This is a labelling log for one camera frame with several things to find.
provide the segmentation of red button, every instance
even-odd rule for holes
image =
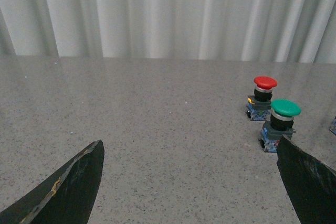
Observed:
[[[254,78],[254,83],[261,89],[271,89],[278,85],[275,79],[268,76],[258,76]]]

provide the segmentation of green button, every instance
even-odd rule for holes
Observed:
[[[271,107],[276,113],[284,116],[295,116],[301,113],[301,109],[296,103],[285,99],[272,101]]]

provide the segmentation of yellow terminal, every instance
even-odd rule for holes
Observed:
[[[255,104],[255,103],[251,100],[251,98],[247,98],[247,101],[248,101],[250,104]]]

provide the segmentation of gray countertop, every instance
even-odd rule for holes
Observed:
[[[336,168],[336,65],[0,57],[0,210],[92,141],[89,223],[300,223],[245,114],[253,79],[298,103],[292,140]]]

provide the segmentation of white curtain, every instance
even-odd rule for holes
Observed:
[[[335,0],[0,0],[0,54],[336,63]]]

